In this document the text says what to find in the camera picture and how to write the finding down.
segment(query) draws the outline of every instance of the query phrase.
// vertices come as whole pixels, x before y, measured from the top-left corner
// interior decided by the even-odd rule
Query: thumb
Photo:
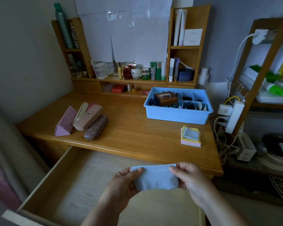
[[[130,173],[128,173],[127,175],[125,175],[124,177],[126,178],[126,181],[128,183],[132,182],[133,180],[135,180],[136,178],[138,178],[139,176],[141,176],[143,171],[143,168],[140,167],[135,171],[131,171]]]
[[[176,177],[186,180],[189,177],[189,174],[177,167],[169,166],[169,171],[174,174]]]

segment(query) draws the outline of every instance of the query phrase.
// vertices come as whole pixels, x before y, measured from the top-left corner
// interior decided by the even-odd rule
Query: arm
[[[107,185],[95,208],[81,226],[117,226],[120,213],[138,191],[133,180],[142,174],[142,168],[130,172],[129,168],[117,172]]]
[[[169,167],[179,178],[178,187],[188,190],[194,202],[200,206],[212,226],[248,226],[246,219],[219,193],[200,168],[192,163],[181,162]]]

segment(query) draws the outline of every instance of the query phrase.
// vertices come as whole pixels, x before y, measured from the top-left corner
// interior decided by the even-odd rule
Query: forearm
[[[118,221],[119,214],[111,205],[98,203],[81,226],[117,226]]]
[[[216,190],[209,195],[203,210],[212,226],[248,226],[247,220]]]

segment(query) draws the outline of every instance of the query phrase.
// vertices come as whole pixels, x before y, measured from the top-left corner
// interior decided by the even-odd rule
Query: yellow cloth
[[[184,137],[183,137],[183,133],[184,133],[184,130],[185,130],[186,128],[199,132],[198,141],[196,141],[196,140],[190,140],[190,139],[188,139],[188,138],[184,138]],[[181,139],[182,139],[182,140],[189,141],[189,142],[201,143],[201,142],[200,142],[200,131],[199,131],[197,128],[189,128],[189,127],[187,127],[187,126],[184,125],[183,128],[182,128],[182,132],[181,132]]]

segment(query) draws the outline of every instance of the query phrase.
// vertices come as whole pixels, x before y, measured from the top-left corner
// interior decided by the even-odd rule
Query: person's left hand
[[[108,183],[99,203],[110,205],[120,214],[128,205],[130,198],[139,191],[135,188],[134,179],[142,174],[142,168],[130,172],[130,168],[117,172]]]

